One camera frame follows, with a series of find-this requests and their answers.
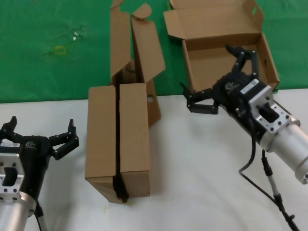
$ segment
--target green backdrop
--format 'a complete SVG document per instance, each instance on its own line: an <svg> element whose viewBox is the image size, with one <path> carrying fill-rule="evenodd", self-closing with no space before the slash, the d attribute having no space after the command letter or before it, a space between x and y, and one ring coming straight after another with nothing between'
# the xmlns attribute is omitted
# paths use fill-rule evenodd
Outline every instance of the green backdrop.
<svg viewBox="0 0 308 231"><path fill-rule="evenodd" d="M133 12L145 0L125 0ZM186 81L181 46L170 43L167 0L146 0L156 22L167 69L155 78L158 95L181 94ZM259 0L263 31L280 78L279 89L308 87L308 1ZM76 100L106 85L111 0L2 0L0 103Z"/></svg>

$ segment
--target cardboard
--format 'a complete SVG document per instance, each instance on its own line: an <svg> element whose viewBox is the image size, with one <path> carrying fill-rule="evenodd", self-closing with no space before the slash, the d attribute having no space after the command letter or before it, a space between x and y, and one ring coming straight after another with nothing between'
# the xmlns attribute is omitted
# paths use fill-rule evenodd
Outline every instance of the cardboard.
<svg viewBox="0 0 308 231"><path fill-rule="evenodd" d="M213 6L227 6L227 5L241 5L242 0L170 0L174 9L188 9L199 7L213 7Z"/></svg>
<svg viewBox="0 0 308 231"><path fill-rule="evenodd" d="M132 17L110 9L112 84L89 90L86 180L109 202L150 194L149 127L161 113L153 78L165 70L148 4ZM130 24L135 60L130 54Z"/></svg>
<svg viewBox="0 0 308 231"><path fill-rule="evenodd" d="M114 86L89 90L85 178L110 202L120 203L113 188L116 175L115 90Z"/></svg>
<svg viewBox="0 0 308 231"><path fill-rule="evenodd" d="M173 0L176 10L164 12L170 36L182 39L184 60L192 91L211 88L231 71L236 59L225 45L256 50L259 75L273 89L278 73L261 33L264 14L255 0ZM251 74L251 62L244 72Z"/></svg>
<svg viewBox="0 0 308 231"><path fill-rule="evenodd" d="M132 197L149 193L150 138L145 95L144 83L120 85L121 175Z"/></svg>

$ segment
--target black cable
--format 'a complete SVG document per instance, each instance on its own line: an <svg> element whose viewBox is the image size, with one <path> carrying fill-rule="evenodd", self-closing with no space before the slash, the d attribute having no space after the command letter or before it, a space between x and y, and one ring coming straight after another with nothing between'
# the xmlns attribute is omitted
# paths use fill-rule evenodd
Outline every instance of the black cable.
<svg viewBox="0 0 308 231"><path fill-rule="evenodd" d="M40 226L39 218L44 215L42 207L39 205L39 202L37 201L37 206L35 208L34 216L38 222L39 231L42 231L42 227Z"/></svg>
<svg viewBox="0 0 308 231"><path fill-rule="evenodd" d="M270 165L268 163L268 160L266 158L265 150L262 150L262 163L263 163L265 174L268 177L272 177L273 172L272 172L271 167L270 167ZM293 219L295 218L295 216L294 215L289 216L286 213L286 211L284 209L284 206L283 206L283 203L282 203L282 197L281 197L281 194L279 192L277 192L277 195L274 194L274 200L276 202L276 206L279 208L279 210L281 211L282 215L284 216L284 219L286 220L286 222L288 222L291 230L299 231L298 227L293 222Z"/></svg>
<svg viewBox="0 0 308 231"><path fill-rule="evenodd" d="M245 178L245 180L247 180L249 183L251 183L253 186L255 186L258 190L260 190L263 194L265 194L274 204L276 204L275 200L266 191L261 189L258 185L256 185L252 180L250 180L243 173L246 169L248 169L251 166L251 164L253 163L253 161L255 159L255 156L256 156L256 142L257 142L257 139L256 139L256 133L255 133L255 125L252 122L252 119L250 117L248 119L248 124L249 124L249 128L250 128L250 133L251 133L252 152L251 152L251 157L250 157L248 163L239 170L239 174L243 178Z"/></svg>
<svg viewBox="0 0 308 231"><path fill-rule="evenodd" d="M246 169L248 169L251 164L253 163L255 156L256 156L256 132L255 132L255 125L253 123L253 118L252 115L250 113L249 118L248 118L248 125L250 128L250 134L251 134L251 142L252 142L252 152L251 152L251 157L248 161L248 163L242 167L239 170L239 174L245 179L247 180L249 183L251 183L253 186L255 186L259 191L261 191L264 195L266 195L281 211L281 213L283 214L285 220L287 221L287 223L289 224L289 227L291 228L292 231L299 231L298 227L294 224L293 219L294 219L294 215L289 216L285 209L284 206L282 204L282 197L281 195L277 195L274 196L274 198L272 196L270 196L267 192L265 192L263 189L261 189L258 185L256 185L252 180L250 180L244 173L243 171L245 171ZM265 156L265 151L262 151L262 163L264 165L264 170L266 172L266 175L268 175L269 172L271 172L271 168L267 162L266 156Z"/></svg>

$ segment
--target upright cardboard box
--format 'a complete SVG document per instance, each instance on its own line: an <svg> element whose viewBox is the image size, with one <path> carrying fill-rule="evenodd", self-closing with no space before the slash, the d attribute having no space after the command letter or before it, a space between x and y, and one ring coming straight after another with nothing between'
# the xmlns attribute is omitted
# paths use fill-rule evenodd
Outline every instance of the upright cardboard box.
<svg viewBox="0 0 308 231"><path fill-rule="evenodd" d="M279 77L265 35L264 14L255 0L172 0L175 10L164 12L170 36L182 39L192 91L211 88L231 71L236 59L225 45L258 53L259 76L273 89ZM243 71L251 74L251 62Z"/></svg>
<svg viewBox="0 0 308 231"><path fill-rule="evenodd" d="M86 180L109 202L150 194L149 127L160 110L153 78L165 67L152 9L110 12L112 85L89 90ZM130 54L130 24L135 60Z"/></svg>

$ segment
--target cardboard box flap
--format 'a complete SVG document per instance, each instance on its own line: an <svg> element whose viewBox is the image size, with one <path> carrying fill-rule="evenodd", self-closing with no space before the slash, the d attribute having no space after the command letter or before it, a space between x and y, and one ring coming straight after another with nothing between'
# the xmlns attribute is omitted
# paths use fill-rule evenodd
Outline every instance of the cardboard box flap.
<svg viewBox="0 0 308 231"><path fill-rule="evenodd" d="M143 4L140 8L138 8L132 16L136 19L146 20L152 14L152 8L148 3Z"/></svg>
<svg viewBox="0 0 308 231"><path fill-rule="evenodd" d="M170 0L174 9L242 5L243 0Z"/></svg>
<svg viewBox="0 0 308 231"><path fill-rule="evenodd" d="M144 83L166 68L155 23L145 17L150 16L151 12L151 7L145 3L133 13L131 19L135 61L138 64L136 74Z"/></svg>
<svg viewBox="0 0 308 231"><path fill-rule="evenodd" d="M262 30L264 13L255 0L246 0L243 9L259 31Z"/></svg>
<svg viewBox="0 0 308 231"><path fill-rule="evenodd" d="M85 178L116 174L115 90L114 86L89 90Z"/></svg>
<svg viewBox="0 0 308 231"><path fill-rule="evenodd" d="M121 173L150 170L146 84L120 85Z"/></svg>
<svg viewBox="0 0 308 231"><path fill-rule="evenodd" d="M130 15L121 12L123 0L114 0L110 9L110 74L116 75L131 59Z"/></svg>
<svg viewBox="0 0 308 231"><path fill-rule="evenodd" d="M181 39L260 33L263 22L263 12L254 0L244 5L173 10L164 12L164 17L169 35Z"/></svg>

